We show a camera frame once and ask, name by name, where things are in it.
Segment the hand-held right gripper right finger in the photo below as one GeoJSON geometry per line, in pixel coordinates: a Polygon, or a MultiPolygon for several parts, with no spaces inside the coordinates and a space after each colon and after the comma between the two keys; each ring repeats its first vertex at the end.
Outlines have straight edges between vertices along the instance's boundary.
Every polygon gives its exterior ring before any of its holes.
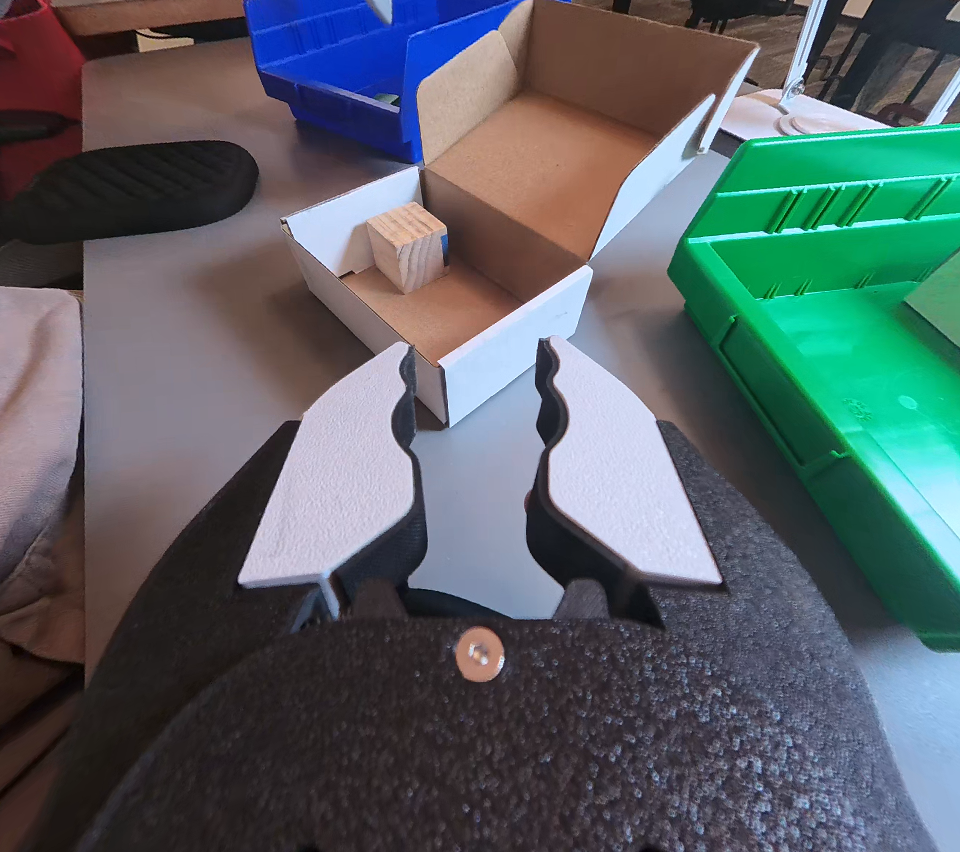
{"type": "Polygon", "coordinates": [[[658,420],[566,339],[537,343],[542,443],[526,505],[534,561],[560,585],[720,586],[658,420]]]}

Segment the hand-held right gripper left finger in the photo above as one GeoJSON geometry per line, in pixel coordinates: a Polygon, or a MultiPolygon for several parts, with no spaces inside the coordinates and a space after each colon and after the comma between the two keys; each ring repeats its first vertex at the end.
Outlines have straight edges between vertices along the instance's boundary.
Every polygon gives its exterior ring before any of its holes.
{"type": "Polygon", "coordinates": [[[342,616],[364,582],[404,589],[426,557],[412,346],[397,343],[302,415],[238,573],[245,589],[318,586],[342,616]]]}

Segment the blue plastic bin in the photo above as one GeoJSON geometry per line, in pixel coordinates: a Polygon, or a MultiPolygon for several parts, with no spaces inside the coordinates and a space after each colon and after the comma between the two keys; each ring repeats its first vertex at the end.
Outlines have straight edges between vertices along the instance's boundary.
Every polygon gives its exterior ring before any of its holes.
{"type": "Polygon", "coordinates": [[[417,164],[421,83],[523,1],[392,0],[390,25],[366,0],[245,0],[245,15],[267,96],[300,121],[417,164]],[[376,93],[399,94],[399,107],[376,93]]]}

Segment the wooden cube with blue side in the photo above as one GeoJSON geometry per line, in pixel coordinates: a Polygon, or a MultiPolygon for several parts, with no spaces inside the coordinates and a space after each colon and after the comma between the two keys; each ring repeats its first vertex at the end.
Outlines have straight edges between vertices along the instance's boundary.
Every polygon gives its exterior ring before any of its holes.
{"type": "Polygon", "coordinates": [[[366,233],[377,269],[402,294],[449,274],[448,228],[418,201],[369,218],[366,233]]]}

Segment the green plastic bin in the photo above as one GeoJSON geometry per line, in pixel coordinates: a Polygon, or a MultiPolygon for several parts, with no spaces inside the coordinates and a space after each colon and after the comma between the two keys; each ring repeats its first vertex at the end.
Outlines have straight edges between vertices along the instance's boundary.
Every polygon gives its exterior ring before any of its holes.
{"type": "Polygon", "coordinates": [[[958,347],[908,298],[958,252],[957,124],[760,138],[668,275],[889,613],[959,649],[958,347]]]}

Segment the person's beige trouser leg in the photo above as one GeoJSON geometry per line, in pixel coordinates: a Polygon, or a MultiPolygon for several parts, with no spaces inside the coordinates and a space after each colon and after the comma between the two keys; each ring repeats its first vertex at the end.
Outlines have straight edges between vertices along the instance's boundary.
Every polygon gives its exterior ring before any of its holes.
{"type": "Polygon", "coordinates": [[[1,289],[2,642],[86,659],[82,307],[1,289]]]}

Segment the red chair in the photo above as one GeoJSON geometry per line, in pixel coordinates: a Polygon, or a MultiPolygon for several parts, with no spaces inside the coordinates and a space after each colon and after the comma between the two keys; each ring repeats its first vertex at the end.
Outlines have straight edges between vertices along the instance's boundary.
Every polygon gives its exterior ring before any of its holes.
{"type": "Polygon", "coordinates": [[[67,121],[52,137],[2,145],[1,193],[6,200],[54,162],[81,152],[86,58],[51,0],[14,0],[1,19],[1,46],[2,110],[53,113],[67,121]]]}

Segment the pale wooden cube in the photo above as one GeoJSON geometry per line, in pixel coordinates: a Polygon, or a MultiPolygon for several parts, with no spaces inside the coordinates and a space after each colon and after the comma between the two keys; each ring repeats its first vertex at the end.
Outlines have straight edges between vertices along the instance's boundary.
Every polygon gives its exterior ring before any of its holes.
{"type": "Polygon", "coordinates": [[[904,303],[959,347],[959,251],[919,282],[904,303]]]}

